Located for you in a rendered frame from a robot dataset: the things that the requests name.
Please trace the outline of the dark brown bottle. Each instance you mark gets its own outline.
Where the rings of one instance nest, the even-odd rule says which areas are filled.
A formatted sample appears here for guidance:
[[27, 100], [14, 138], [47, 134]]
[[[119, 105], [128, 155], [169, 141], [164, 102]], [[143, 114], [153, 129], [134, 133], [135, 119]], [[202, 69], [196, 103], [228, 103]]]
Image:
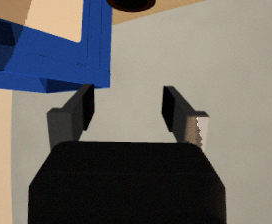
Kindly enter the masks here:
[[142, 12], [152, 8], [156, 0], [106, 0], [112, 8], [123, 12]]

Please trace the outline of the dark blue crate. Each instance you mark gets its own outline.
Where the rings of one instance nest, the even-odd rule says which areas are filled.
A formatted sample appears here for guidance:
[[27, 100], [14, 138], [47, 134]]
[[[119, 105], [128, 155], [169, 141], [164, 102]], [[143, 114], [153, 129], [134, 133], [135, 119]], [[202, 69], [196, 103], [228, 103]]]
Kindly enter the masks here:
[[106, 0], [0, 0], [0, 89], [110, 88], [112, 9]]

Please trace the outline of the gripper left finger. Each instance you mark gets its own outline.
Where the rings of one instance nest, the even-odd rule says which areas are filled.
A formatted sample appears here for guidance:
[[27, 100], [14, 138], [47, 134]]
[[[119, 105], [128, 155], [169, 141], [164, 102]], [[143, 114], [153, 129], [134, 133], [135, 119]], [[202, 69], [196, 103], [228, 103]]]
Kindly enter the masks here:
[[50, 151], [60, 142], [79, 141], [94, 113], [94, 84], [83, 84], [62, 108], [51, 108], [46, 113]]

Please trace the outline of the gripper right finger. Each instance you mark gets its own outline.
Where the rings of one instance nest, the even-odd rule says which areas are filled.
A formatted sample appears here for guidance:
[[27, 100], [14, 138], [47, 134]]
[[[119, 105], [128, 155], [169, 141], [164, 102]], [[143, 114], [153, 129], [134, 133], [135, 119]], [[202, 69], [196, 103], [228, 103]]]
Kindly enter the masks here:
[[210, 116], [195, 111], [174, 86], [163, 86], [161, 114], [177, 143], [191, 143], [205, 153]]

